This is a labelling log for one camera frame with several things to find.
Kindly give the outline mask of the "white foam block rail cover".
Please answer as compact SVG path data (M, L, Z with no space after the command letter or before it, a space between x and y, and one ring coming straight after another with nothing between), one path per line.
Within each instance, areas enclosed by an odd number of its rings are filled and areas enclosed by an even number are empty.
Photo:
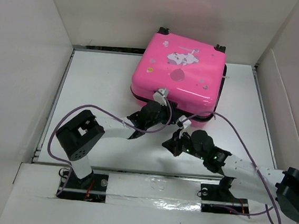
M199 181L111 173L105 202L139 208L200 212L200 190Z

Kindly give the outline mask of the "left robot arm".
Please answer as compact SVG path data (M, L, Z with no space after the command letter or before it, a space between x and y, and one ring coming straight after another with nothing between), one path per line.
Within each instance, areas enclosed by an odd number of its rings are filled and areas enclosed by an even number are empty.
M111 113L92 105L92 108L104 112L107 116L97 118L86 108L66 124L54 131L61 148L67 155L73 174L74 183L81 189L87 188L93 180L93 170L89 163L88 154L102 138L121 138L134 140L145 134L152 134L161 129L151 130L153 126L173 123L173 106L167 102L164 105L149 101L140 111L124 119L117 118Z

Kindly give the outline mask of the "pink hard-shell suitcase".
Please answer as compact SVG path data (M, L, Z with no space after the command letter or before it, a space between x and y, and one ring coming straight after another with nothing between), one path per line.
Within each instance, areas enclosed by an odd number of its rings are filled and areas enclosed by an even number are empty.
M152 37L131 78L131 92L139 102L153 99L166 88L167 99L180 114L192 116L193 127L212 118L224 86L226 47L213 46L171 33L161 27Z

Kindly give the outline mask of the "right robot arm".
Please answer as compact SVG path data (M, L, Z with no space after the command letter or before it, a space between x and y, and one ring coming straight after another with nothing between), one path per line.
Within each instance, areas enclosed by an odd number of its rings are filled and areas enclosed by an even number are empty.
M183 152L201 159L212 173L221 174L217 187L222 200L249 199L276 206L289 219L299 223L299 170L286 171L255 167L229 151L215 146L204 130L188 134L179 129L162 146L175 157Z

